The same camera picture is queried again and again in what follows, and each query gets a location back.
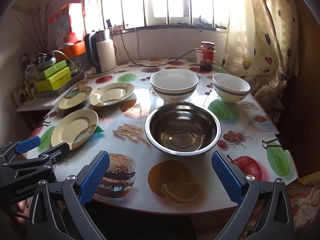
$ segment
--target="bowl rim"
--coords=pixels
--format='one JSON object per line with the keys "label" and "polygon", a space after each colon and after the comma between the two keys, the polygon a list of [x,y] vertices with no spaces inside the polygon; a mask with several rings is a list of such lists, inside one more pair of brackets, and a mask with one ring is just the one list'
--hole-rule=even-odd
{"label": "bowl rim", "polygon": [[[245,90],[245,91],[239,91],[239,90],[234,90],[234,89],[228,88],[228,87],[226,87],[226,86],[224,86],[224,85],[221,85],[221,83],[217,82],[216,80],[214,80],[214,76],[216,76],[216,75],[230,75],[230,76],[232,76],[232,78],[241,80],[241,82],[245,82],[245,83],[249,86],[249,89],[248,89],[248,90]],[[248,94],[249,91],[250,91],[250,89],[251,89],[251,86],[250,86],[250,84],[249,84],[247,81],[243,80],[242,78],[239,78],[239,77],[237,77],[237,76],[234,76],[234,75],[231,75],[231,74],[227,74],[227,73],[217,73],[217,74],[214,74],[214,75],[212,76],[212,82],[213,82],[214,85],[216,84],[216,85],[220,86],[222,89],[224,89],[224,90],[226,90],[226,91],[230,91],[230,92],[238,93],[238,94]]]}
{"label": "bowl rim", "polygon": [[[153,76],[154,75],[156,75],[156,74],[159,74],[160,72],[163,72],[163,71],[169,71],[169,70],[178,70],[178,71],[186,71],[186,72],[189,72],[190,74],[192,74],[192,75],[194,75],[195,77],[196,77],[196,79],[197,79],[197,82],[194,84],[194,85],[192,85],[192,86],[190,86],[190,87],[187,87],[187,88],[180,88],[180,89],[168,89],[168,88],[162,88],[162,87],[158,87],[158,86],[156,86],[153,82],[152,82],[152,78],[153,78]],[[197,75],[195,75],[194,73],[192,73],[191,71],[188,71],[188,70],[184,70],[184,69],[164,69],[164,70],[161,70],[161,71],[159,71],[159,72],[157,72],[157,73],[154,73],[151,77],[150,77],[150,83],[151,83],[151,85],[152,86],[154,86],[154,87],[156,87],[156,88],[160,88],[160,89],[163,89],[163,90],[167,90],[167,91],[181,91],[181,90],[185,90],[185,89],[191,89],[191,88],[193,88],[194,86],[196,86],[196,85],[198,85],[198,82],[199,82],[199,78],[198,78],[198,76]]]}
{"label": "bowl rim", "polygon": [[[173,105],[192,105],[193,107],[198,107],[198,108],[201,108],[202,110],[206,111],[208,114],[211,115],[211,117],[214,119],[215,123],[216,123],[216,126],[217,126],[217,134],[215,136],[215,138],[212,140],[212,142],[210,144],[208,144],[206,147],[200,149],[200,150],[197,150],[197,151],[192,151],[192,152],[180,152],[180,151],[174,151],[174,150],[171,150],[171,149],[168,149],[164,146],[162,146],[160,143],[158,143],[154,138],[153,136],[151,135],[151,131],[150,131],[150,121],[152,119],[152,117],[158,112],[160,111],[162,108],[164,107],[169,107],[169,106],[173,106]],[[217,142],[220,140],[220,137],[221,137],[221,125],[220,125],[220,122],[219,122],[219,119],[207,108],[205,107],[202,107],[202,106],[197,106],[195,104],[192,104],[192,103],[172,103],[172,104],[169,104],[169,105],[164,105],[164,106],[161,106],[155,110],[153,110],[151,112],[151,114],[149,114],[149,116],[147,117],[147,120],[146,120],[146,123],[145,123],[145,133],[146,133],[146,136],[147,136],[147,139],[148,141],[155,147],[157,148],[158,150],[160,151],[163,151],[165,153],[168,153],[168,154],[171,154],[171,155],[176,155],[176,156],[194,156],[194,155],[199,155],[199,154],[202,154],[202,153],[206,153],[208,151],[210,151],[216,144]]]}

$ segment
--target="apple stem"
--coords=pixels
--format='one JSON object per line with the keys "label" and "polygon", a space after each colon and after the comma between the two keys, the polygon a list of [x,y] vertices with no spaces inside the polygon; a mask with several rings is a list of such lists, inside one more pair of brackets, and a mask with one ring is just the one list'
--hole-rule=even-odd
{"label": "apple stem", "polygon": [[227,155],[227,158],[233,162],[233,159],[230,157],[230,155]]}

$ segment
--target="window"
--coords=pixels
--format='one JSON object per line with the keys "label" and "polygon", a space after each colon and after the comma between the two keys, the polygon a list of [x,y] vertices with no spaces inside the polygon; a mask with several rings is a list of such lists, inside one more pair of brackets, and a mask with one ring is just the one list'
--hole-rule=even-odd
{"label": "window", "polygon": [[[102,0],[104,19],[124,29],[152,25],[226,26],[227,0]],[[87,31],[103,28],[101,0],[84,0]]]}

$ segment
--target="heart patterned curtain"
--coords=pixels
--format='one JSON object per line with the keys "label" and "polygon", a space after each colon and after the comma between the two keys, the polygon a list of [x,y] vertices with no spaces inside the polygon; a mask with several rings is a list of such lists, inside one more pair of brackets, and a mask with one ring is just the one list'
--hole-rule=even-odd
{"label": "heart patterned curtain", "polygon": [[266,109],[283,109],[281,94],[298,74],[298,17],[294,0],[228,0],[223,67],[246,80]]}

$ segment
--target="jar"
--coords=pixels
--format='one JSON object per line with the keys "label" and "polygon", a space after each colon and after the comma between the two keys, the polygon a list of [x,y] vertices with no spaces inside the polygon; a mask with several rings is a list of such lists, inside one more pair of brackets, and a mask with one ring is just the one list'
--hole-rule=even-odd
{"label": "jar", "polygon": [[208,41],[201,42],[200,68],[203,71],[211,71],[214,59],[214,43]]}

